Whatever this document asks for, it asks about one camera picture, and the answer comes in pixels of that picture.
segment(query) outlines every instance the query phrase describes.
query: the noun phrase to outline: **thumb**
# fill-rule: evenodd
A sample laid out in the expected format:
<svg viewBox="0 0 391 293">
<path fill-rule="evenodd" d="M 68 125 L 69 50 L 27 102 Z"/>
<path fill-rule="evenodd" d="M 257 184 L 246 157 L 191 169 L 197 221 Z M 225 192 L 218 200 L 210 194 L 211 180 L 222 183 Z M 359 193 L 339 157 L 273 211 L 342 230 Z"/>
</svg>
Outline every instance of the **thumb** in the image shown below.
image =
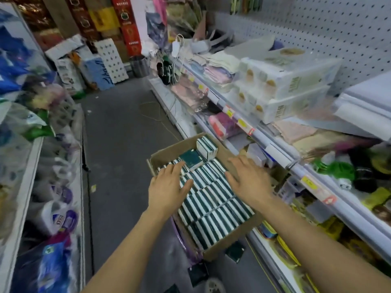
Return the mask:
<svg viewBox="0 0 391 293">
<path fill-rule="evenodd" d="M 194 181 L 192 179 L 187 180 L 186 183 L 183 185 L 182 189 L 180 190 L 179 195 L 180 197 L 183 197 L 183 200 L 186 198 L 190 189 L 193 187 L 193 183 Z"/>
<path fill-rule="evenodd" d="M 230 172 L 225 172 L 225 177 L 227 178 L 228 183 L 230 184 L 233 192 L 237 194 L 239 192 L 239 183 L 236 179 L 231 175 Z"/>
</svg>

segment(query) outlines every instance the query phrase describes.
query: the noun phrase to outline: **store aisle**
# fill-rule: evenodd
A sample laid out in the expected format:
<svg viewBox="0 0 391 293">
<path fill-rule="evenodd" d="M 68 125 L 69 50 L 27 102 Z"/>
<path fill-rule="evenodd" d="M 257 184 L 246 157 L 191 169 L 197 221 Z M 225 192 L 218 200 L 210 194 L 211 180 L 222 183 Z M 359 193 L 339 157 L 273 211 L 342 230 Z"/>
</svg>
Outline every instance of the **store aisle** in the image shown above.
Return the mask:
<svg viewBox="0 0 391 293">
<path fill-rule="evenodd" d="M 156 102 L 148 81 L 131 79 L 108 91 L 93 93 L 81 101 L 86 115 L 87 158 L 91 169 L 91 225 L 94 265 L 97 271 L 138 221 L 148 205 L 151 179 L 146 159 L 178 140 L 164 126 L 143 117 L 139 105 Z M 157 105 L 143 112 L 158 118 Z M 164 124 L 181 139 L 160 108 Z M 152 252 L 140 292 L 163 293 L 174 283 L 181 293 L 204 292 L 192 288 L 189 264 L 166 223 Z M 221 254 L 208 265 L 211 276 L 221 279 L 227 293 L 275 292 L 265 273 L 247 247 L 238 264 Z"/>
</svg>

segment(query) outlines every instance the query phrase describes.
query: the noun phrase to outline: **hand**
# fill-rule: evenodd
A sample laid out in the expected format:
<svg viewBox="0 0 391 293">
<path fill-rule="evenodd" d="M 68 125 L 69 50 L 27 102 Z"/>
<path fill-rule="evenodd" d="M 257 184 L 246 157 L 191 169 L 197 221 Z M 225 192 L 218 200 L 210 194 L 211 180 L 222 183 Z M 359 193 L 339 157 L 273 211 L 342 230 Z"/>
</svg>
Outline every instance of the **hand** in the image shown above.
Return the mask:
<svg viewBox="0 0 391 293">
<path fill-rule="evenodd" d="M 273 198 L 269 174 L 243 155 L 230 158 L 229 161 L 235 166 L 239 176 L 239 181 L 236 181 L 229 172 L 225 172 L 233 192 L 250 207 L 262 212 Z"/>
<path fill-rule="evenodd" d="M 185 165 L 184 161 L 175 166 L 169 164 L 166 168 L 160 170 L 159 174 L 152 178 L 149 185 L 148 211 L 153 214 L 163 216 L 167 220 L 181 204 L 193 187 L 193 180 L 187 180 L 180 189 L 179 176 L 181 168 Z"/>
</svg>

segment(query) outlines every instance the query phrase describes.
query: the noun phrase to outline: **magenta package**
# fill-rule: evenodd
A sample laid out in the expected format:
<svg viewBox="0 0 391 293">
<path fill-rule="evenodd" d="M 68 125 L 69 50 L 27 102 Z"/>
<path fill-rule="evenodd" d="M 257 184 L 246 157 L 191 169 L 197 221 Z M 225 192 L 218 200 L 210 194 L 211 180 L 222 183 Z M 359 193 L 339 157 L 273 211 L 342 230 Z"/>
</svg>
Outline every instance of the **magenta package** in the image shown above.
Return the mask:
<svg viewBox="0 0 391 293">
<path fill-rule="evenodd" d="M 209 116 L 208 123 L 222 141 L 242 132 L 241 128 L 224 112 Z"/>
</svg>

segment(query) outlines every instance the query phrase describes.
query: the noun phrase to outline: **forearm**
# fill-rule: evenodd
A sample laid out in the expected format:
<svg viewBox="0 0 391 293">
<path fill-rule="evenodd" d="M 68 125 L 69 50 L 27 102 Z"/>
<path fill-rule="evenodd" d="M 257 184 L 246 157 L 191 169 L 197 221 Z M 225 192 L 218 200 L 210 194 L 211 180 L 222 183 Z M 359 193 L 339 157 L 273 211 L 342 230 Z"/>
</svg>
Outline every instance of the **forearm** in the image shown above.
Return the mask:
<svg viewBox="0 0 391 293">
<path fill-rule="evenodd" d="M 145 211 L 136 226 L 93 276 L 82 293 L 135 293 L 165 220 Z"/>
<path fill-rule="evenodd" d="M 391 290 L 391 279 L 311 226 L 276 197 L 258 211 L 283 238 L 321 293 Z"/>
</svg>

